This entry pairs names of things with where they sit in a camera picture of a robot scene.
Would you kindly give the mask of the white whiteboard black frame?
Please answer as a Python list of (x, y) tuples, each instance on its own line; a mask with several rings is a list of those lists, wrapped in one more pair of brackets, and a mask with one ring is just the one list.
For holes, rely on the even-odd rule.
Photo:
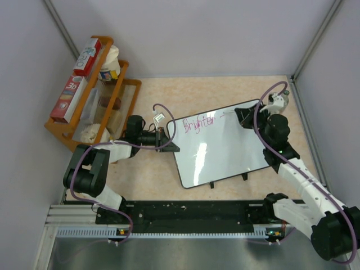
[(250, 100), (212, 111), (169, 121), (168, 134), (181, 150), (174, 153), (183, 188), (193, 188), (268, 167), (264, 146), (251, 129), (243, 128), (237, 116), (224, 112), (250, 107)]

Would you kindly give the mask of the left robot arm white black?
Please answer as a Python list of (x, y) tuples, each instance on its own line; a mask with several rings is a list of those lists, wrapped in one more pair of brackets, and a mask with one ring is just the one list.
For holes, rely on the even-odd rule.
[(180, 152), (180, 148), (158, 127), (163, 114), (155, 116), (155, 129), (145, 130), (145, 121), (139, 115), (131, 115), (126, 130), (119, 140), (101, 143), (94, 148), (77, 145), (63, 178), (64, 187), (72, 188), (93, 203), (109, 208), (108, 216), (115, 223), (127, 218), (127, 209), (121, 206), (123, 197), (114, 192), (107, 184), (109, 164), (135, 156), (139, 147), (148, 146), (158, 152)]

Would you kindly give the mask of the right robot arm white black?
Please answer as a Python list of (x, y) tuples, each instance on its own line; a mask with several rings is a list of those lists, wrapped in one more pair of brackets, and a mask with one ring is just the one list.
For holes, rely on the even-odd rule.
[(236, 108), (238, 122), (252, 129), (264, 145), (264, 158), (270, 167), (296, 189), (306, 208), (282, 193), (270, 193), (264, 199), (263, 217), (274, 223), (289, 223), (309, 238), (316, 253), (324, 260), (350, 253), (352, 262), (359, 249), (359, 208), (347, 207), (313, 176), (300, 155), (288, 142), (288, 119), (270, 114), (261, 103)]

